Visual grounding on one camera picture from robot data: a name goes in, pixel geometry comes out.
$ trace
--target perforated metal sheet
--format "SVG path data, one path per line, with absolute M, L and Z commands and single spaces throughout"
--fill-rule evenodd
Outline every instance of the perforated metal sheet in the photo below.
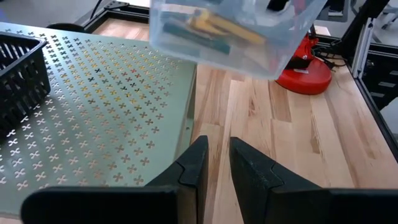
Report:
M 144 185 L 173 162 L 194 63 L 147 42 L 0 27 L 47 39 L 52 86 L 1 145 L 1 213 L 18 214 L 25 197 L 51 185 Z

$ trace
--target black plastic basket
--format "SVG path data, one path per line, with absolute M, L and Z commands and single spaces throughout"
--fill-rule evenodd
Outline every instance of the black plastic basket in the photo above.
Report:
M 0 139 L 50 92 L 45 40 L 0 32 Z

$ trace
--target red base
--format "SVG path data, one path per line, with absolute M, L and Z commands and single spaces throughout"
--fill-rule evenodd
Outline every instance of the red base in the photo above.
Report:
M 305 73 L 293 69 L 284 70 L 276 82 L 284 88 L 301 94 L 314 95 L 324 92 L 331 81 L 330 69 L 321 60 L 311 61 Z

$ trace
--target transparent plastic bin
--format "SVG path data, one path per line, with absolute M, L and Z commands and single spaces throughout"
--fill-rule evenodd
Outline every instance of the transparent plastic bin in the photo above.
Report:
M 150 44 L 166 54 L 276 79 L 327 0 L 152 0 Z

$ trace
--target wooden tabletop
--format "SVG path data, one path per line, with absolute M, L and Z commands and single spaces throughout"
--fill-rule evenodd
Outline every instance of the wooden tabletop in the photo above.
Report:
M 95 33 L 149 38 L 148 25 L 116 19 Z M 205 223 L 243 223 L 229 168 L 230 136 L 322 187 L 398 188 L 398 164 L 347 67 L 334 69 L 326 92 L 306 96 L 199 65 L 193 132 L 192 139 L 205 134 L 210 141 Z

